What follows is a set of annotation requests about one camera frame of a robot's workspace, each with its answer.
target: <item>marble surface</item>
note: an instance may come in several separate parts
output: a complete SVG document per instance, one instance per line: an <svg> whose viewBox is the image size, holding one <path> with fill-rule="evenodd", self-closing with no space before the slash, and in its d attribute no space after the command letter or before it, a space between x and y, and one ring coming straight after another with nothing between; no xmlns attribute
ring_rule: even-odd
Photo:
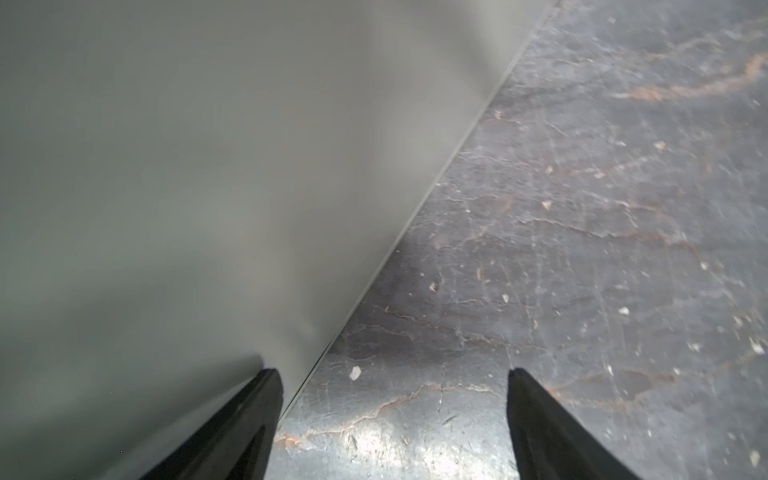
<svg viewBox="0 0 768 480"><path fill-rule="evenodd" d="M642 478L768 478L766 67L765 2L564 0L267 477L516 478L520 366Z"/></svg>

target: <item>white speck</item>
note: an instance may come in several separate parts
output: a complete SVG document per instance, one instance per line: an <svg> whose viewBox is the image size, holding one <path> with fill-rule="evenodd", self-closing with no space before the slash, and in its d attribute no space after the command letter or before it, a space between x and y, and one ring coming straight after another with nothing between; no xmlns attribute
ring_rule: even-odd
<svg viewBox="0 0 768 480"><path fill-rule="evenodd" d="M758 340L755 342L752 340L752 337L750 337L750 343L752 344L752 351L755 352L757 355L765 355L766 351L763 348L762 345L760 345L760 341Z"/></svg>

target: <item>beige speck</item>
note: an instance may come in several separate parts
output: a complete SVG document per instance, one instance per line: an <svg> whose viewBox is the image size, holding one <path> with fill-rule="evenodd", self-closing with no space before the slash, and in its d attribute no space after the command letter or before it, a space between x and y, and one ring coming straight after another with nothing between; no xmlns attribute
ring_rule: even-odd
<svg viewBox="0 0 768 480"><path fill-rule="evenodd" d="M752 340L752 337L750 337L750 344L752 344L752 351L755 352L757 355L765 355L766 351L763 348L762 345L760 345L760 341L754 341Z"/></svg>

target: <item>white spot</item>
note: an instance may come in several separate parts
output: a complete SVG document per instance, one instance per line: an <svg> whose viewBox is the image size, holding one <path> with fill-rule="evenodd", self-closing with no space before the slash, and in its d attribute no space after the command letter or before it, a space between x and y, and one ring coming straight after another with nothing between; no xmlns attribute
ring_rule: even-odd
<svg viewBox="0 0 768 480"><path fill-rule="evenodd" d="M752 351L755 352L757 355L765 355L766 351L763 348L762 345L760 345L760 341L754 341L752 340L752 337L750 337L750 343L752 344Z"/></svg>

